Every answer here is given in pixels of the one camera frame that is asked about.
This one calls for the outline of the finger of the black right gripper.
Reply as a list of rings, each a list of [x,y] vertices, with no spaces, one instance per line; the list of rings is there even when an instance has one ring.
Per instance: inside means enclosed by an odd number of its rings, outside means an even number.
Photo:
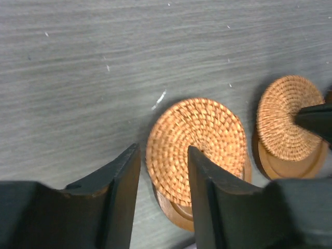
[[[331,145],[331,103],[302,108],[295,116],[295,124]]]

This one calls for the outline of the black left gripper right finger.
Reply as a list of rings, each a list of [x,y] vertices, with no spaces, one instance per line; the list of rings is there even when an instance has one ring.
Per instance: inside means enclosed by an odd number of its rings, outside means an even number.
[[[331,179],[247,183],[188,148],[197,248],[331,248]]]

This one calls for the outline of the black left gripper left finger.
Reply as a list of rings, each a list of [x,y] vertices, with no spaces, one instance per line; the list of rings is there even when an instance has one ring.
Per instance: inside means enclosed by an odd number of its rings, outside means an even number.
[[[140,169],[132,144],[64,189],[2,181],[1,248],[129,248]]]

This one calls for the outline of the woven rattan coaster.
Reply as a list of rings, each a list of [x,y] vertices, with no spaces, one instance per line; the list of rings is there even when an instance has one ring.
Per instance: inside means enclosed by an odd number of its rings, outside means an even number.
[[[188,148],[242,178],[247,142],[238,116],[206,98],[182,100],[154,124],[146,146],[146,166],[155,188],[168,200],[191,206]]]
[[[271,83],[262,94],[256,115],[257,132],[265,149],[277,158],[300,161],[322,141],[295,124],[304,107],[325,103],[320,90],[308,79],[287,75]]]

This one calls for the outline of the brown wooden coaster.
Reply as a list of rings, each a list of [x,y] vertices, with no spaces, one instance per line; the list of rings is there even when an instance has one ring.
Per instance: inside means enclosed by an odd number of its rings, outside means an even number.
[[[270,154],[261,143],[257,131],[254,131],[252,151],[257,168],[267,179],[314,178],[326,161],[328,144],[322,141],[314,152],[301,161],[287,161]]]
[[[171,202],[165,196],[163,196],[154,185],[152,185],[152,187],[158,205],[169,221],[184,230],[194,232],[195,230],[191,207],[181,206]]]

